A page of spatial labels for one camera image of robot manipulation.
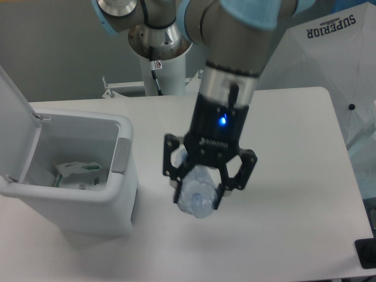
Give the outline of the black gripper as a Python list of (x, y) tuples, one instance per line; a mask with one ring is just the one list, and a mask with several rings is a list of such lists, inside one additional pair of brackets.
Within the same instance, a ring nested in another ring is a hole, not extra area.
[[(190, 129), (184, 137), (188, 156), (179, 167), (172, 165), (171, 155), (183, 143), (183, 138), (165, 134), (162, 173), (170, 177), (175, 188), (173, 203), (178, 203), (183, 179), (194, 168), (195, 163), (219, 170), (221, 182), (216, 189), (213, 203), (215, 210), (218, 209), (225, 192), (244, 190), (258, 161), (253, 150), (239, 146), (248, 111), (248, 105), (231, 108), (228, 104), (221, 105), (199, 94)], [(234, 177), (229, 177), (227, 162), (237, 155), (241, 166)]]

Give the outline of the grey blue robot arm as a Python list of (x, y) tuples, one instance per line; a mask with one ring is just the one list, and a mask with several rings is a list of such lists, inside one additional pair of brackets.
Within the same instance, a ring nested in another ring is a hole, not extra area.
[(93, 1), (103, 27), (118, 33), (136, 26), (178, 27), (208, 48), (192, 122), (184, 136), (164, 137), (163, 174), (173, 201), (216, 210), (225, 193), (243, 190), (257, 163), (239, 140), (267, 50), (281, 20), (313, 1)]

